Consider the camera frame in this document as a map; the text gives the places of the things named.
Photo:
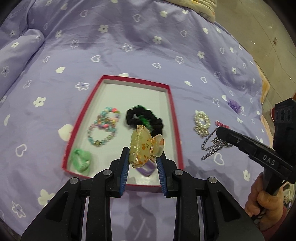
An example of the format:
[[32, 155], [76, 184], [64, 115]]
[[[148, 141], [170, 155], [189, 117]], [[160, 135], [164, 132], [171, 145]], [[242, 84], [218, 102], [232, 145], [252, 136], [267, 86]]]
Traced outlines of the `person's right hand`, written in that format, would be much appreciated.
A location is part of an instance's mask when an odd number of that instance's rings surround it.
[[245, 211], [252, 217], [260, 214], [260, 206], [265, 209], [265, 214], [258, 224], [261, 231], [265, 231], [285, 218], [286, 208], [283, 204], [283, 187], [280, 187], [276, 196], [272, 196], [263, 189], [263, 173], [260, 173], [250, 189]]

